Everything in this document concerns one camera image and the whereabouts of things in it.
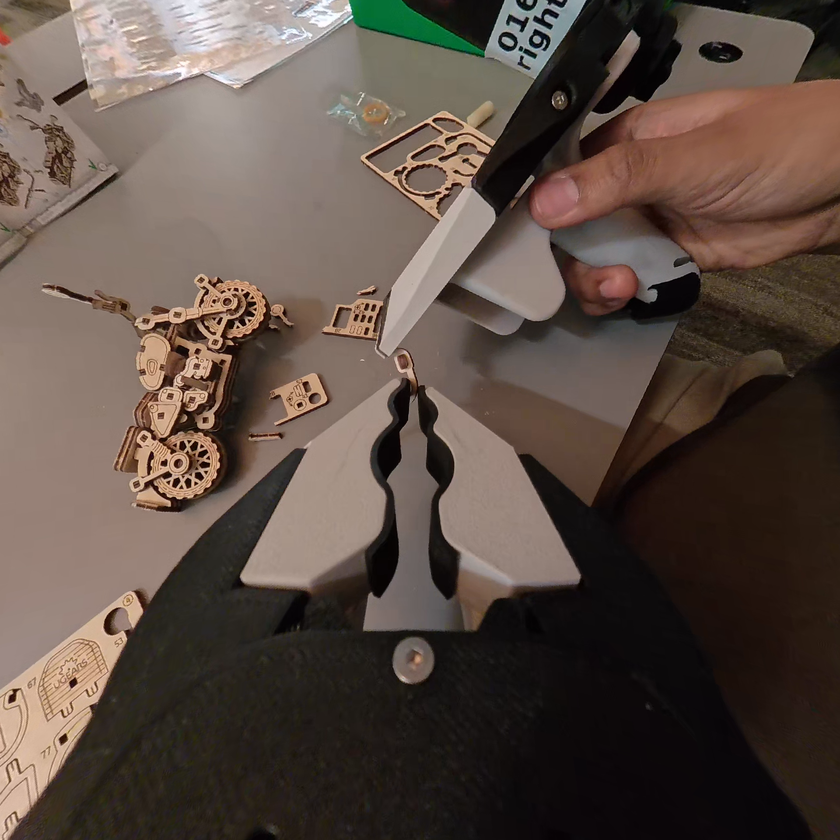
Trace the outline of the small wooden grid cutout piece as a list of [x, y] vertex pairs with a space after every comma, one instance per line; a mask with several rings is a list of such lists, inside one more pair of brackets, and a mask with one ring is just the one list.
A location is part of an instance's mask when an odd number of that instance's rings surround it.
[[322, 333], [346, 338], [377, 341], [384, 302], [369, 298], [336, 305]]

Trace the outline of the clear bag of small parts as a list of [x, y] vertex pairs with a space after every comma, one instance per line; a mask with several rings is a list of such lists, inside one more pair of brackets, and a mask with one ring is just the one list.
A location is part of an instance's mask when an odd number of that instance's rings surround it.
[[364, 91], [341, 93], [327, 115], [364, 137], [382, 137], [406, 112]]

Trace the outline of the small wooden square-hole piece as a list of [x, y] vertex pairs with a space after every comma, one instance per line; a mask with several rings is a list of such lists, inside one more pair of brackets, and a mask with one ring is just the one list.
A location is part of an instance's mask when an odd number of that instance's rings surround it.
[[275, 426], [287, 424], [329, 402], [329, 395], [317, 374], [306, 374], [281, 385], [269, 392], [269, 398], [281, 400], [286, 407], [286, 415], [275, 421]]

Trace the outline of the grey desk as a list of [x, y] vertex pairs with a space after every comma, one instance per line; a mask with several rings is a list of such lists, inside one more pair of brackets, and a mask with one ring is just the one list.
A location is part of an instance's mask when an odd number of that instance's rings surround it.
[[[94, 140], [141, 156], [2, 271], [2, 669], [118, 586], [151, 594], [92, 717], [10, 838], [811, 838], [656, 575], [589, 506], [675, 317], [603, 325], [567, 301], [493, 338], [435, 301], [397, 347], [419, 388], [512, 446], [581, 574], [496, 599], [476, 630], [433, 581], [416, 398], [388, 477], [400, 549], [362, 629], [331, 598], [240, 575], [308, 444], [401, 379], [377, 341], [322, 333], [385, 301], [436, 223], [316, 113], [339, 87], [411, 119], [530, 80], [346, 25], [247, 92], [175, 87]], [[134, 330], [78, 325], [38, 280], [183, 301], [246, 280], [301, 321], [245, 350], [234, 469], [183, 512], [129, 509], [107, 460], [140, 398]], [[356, 292], [377, 286], [372, 296]], [[329, 402], [270, 391], [317, 374]], [[249, 433], [283, 433], [248, 441]]]

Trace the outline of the person's right hand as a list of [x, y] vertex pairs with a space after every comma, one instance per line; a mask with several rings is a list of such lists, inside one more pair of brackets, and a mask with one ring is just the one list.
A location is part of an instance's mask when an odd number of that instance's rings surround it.
[[635, 207], [703, 271], [838, 253], [838, 80], [651, 101], [581, 149], [532, 188], [544, 228]]

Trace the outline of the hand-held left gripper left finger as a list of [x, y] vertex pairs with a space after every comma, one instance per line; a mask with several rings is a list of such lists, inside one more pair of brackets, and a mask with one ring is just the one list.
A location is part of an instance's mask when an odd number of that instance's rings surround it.
[[400, 433], [412, 387], [393, 380], [306, 447], [240, 579], [336, 601], [362, 629], [368, 594], [391, 583], [400, 549], [388, 478], [401, 460]]

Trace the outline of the group of wooden part sheets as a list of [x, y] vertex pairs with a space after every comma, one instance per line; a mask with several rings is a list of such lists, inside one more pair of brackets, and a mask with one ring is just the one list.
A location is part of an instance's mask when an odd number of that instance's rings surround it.
[[125, 611], [129, 631], [144, 608], [128, 591], [2, 689], [1, 836], [12, 836], [87, 727], [128, 639], [110, 630]]

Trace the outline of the wooden motorcycle model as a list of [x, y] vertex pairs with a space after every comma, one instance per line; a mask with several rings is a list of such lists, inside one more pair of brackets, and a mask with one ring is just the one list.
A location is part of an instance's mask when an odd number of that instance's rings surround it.
[[216, 436], [233, 397], [239, 346], [276, 320], [292, 327], [282, 304], [270, 305], [255, 285], [199, 275], [190, 307], [161, 308], [136, 318], [130, 304], [97, 290], [86, 296], [45, 284], [46, 294], [87, 303], [130, 320], [140, 336], [136, 370], [145, 395], [114, 460], [136, 508], [179, 511], [224, 478], [227, 453]]

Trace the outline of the green plastic bin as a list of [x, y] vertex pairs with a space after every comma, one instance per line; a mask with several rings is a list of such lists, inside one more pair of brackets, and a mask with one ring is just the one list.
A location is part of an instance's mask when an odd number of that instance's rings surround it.
[[426, 19], [403, 1], [350, 1], [350, 9], [359, 27], [473, 56], [484, 55], [482, 49]]

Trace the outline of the person's dark brown clothing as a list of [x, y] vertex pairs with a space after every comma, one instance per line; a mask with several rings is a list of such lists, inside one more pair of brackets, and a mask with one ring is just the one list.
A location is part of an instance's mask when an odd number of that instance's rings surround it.
[[838, 347], [739, 388], [601, 508], [677, 603], [814, 836], [838, 838]]

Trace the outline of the clear plastic wrapper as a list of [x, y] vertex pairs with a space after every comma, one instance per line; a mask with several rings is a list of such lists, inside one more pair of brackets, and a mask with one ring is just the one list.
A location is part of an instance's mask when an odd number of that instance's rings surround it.
[[70, 2], [96, 110], [220, 65], [236, 4], [225, 1]]

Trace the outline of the plastic sleeved printed sheet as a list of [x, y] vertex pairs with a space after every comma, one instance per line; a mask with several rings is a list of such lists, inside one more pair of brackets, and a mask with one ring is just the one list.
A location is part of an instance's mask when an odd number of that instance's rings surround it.
[[346, 1], [268, 2], [266, 12], [267, 25], [274, 32], [272, 46], [233, 65], [208, 71], [205, 76], [241, 88], [352, 18], [350, 2]]

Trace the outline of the assembly instruction booklet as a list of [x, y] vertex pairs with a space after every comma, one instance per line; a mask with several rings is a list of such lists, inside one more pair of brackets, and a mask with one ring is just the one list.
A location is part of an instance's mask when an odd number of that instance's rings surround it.
[[119, 173], [42, 88], [2, 49], [2, 265]]

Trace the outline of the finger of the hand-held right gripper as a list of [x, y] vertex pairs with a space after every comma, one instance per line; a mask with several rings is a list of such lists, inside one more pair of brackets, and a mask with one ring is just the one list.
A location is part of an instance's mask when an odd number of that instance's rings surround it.
[[494, 208], [464, 187], [387, 295], [376, 343], [381, 357], [394, 353], [496, 221]]

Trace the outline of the wooden sheet with round cutouts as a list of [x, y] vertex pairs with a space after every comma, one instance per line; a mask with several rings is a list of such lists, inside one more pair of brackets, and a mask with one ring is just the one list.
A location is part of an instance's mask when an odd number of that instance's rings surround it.
[[442, 111], [361, 156], [374, 173], [440, 219], [469, 186], [493, 140]]

